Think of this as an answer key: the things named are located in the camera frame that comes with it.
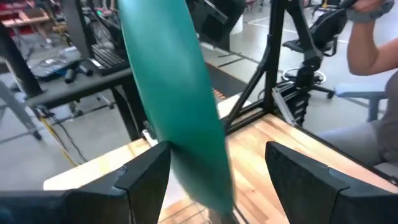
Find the black cable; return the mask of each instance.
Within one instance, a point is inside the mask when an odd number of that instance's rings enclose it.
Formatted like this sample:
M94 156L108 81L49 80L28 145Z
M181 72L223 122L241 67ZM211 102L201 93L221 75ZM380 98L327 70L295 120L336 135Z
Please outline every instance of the black cable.
M82 159L83 162L88 162L87 159L81 153L79 147L73 141L73 138L69 135L67 129L63 126L63 124L55 116L52 116L51 118L55 121L55 123L57 123L63 129L63 131L67 135L68 140L70 141L72 146L76 149L77 153L79 154L80 159Z
M262 89L259 94L257 95L257 100L260 100L261 94L263 94L266 91L266 89Z
M58 142L61 144L61 146L67 151L68 149L65 147L65 143L62 141L61 137L58 135L58 133L50 126L51 130L53 131L55 137L57 137Z

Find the keyboard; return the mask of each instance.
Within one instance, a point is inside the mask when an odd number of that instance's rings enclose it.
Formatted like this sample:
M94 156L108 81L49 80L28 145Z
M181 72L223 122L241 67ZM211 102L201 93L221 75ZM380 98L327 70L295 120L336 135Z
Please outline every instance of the keyboard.
M130 67L127 58L120 57L113 49L102 45L92 45L94 60L91 60L100 70L102 75L118 72Z

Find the cable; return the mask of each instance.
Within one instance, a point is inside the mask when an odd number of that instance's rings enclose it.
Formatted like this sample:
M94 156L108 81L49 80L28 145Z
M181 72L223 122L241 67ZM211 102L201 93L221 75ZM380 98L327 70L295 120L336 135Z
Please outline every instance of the cable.
M79 154L80 159L82 159L82 161L84 162L88 162L87 159L83 156L83 154L81 153L79 147L75 144L75 142L73 141L73 138L69 135L67 129L62 125L62 123L53 115L51 116L51 118L55 121L56 124L58 124L63 131L65 132L65 134L67 135L68 140L70 141L70 143L72 144L72 146L76 149L77 153Z
M259 94L257 95L257 100L260 100L261 94L263 94L266 91L266 89L262 89Z
M65 158L69 161L69 163L73 166L76 167L79 165L71 155L69 155L69 152L66 150L65 144L61 140L60 136L55 132L55 130L51 127L51 125L48 124L48 122L43 118L40 117L40 121L43 123L44 127L49 131L49 133L54 137L54 139L59 143L61 146L61 152L65 156Z

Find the black office chair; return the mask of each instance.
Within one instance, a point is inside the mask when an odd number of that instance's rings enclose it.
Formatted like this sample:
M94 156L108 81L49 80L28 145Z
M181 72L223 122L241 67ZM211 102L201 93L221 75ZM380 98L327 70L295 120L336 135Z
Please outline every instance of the black office chair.
M338 35L341 34L347 23L346 9L336 9L328 11L320 16L317 21L311 26L310 33L315 46L326 57L332 57L337 52ZM300 39L290 40L282 44L298 53L304 53L300 43ZM290 68L283 72L282 78L284 80L291 80L295 77L289 75L289 72L298 70L299 68ZM315 75L315 83L321 85L326 81L326 75L317 71Z

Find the chair base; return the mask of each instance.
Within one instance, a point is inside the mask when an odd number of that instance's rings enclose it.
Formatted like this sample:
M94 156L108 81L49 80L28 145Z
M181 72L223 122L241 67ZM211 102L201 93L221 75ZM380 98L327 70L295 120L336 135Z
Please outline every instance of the chair base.
M298 70L299 68L290 68L283 72L282 79L285 81L292 81L295 82L296 76L288 74L291 71ZM316 90L323 93L327 93L327 98L332 99L335 95L335 91L329 90L325 87L319 86L326 82L326 75L320 71L315 72L313 85L309 87L310 90Z

